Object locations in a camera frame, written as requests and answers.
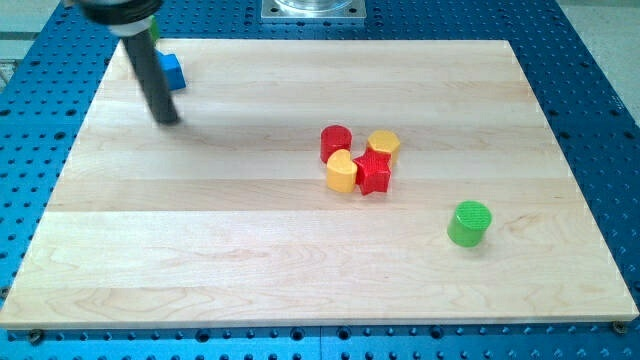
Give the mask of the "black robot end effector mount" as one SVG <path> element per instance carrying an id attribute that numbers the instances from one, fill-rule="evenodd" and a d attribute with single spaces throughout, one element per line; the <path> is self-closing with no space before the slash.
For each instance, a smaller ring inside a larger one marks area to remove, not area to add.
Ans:
<path id="1" fill-rule="evenodd" d="M 131 37 L 151 27 L 151 17 L 163 0 L 77 0 L 83 15 L 119 37 Z"/>

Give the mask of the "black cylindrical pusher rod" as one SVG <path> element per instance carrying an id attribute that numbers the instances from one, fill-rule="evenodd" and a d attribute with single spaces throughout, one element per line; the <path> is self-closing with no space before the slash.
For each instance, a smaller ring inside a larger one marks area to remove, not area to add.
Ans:
<path id="1" fill-rule="evenodd" d="M 123 37 L 122 42 L 155 122 L 160 125 L 178 123 L 180 118 L 150 31 Z"/>

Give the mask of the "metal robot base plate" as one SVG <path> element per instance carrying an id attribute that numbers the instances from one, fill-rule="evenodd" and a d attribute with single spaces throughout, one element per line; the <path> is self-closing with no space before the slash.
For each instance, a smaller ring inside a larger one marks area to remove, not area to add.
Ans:
<path id="1" fill-rule="evenodd" d="M 363 20 L 365 0 L 262 0 L 261 18 L 276 20 Z"/>

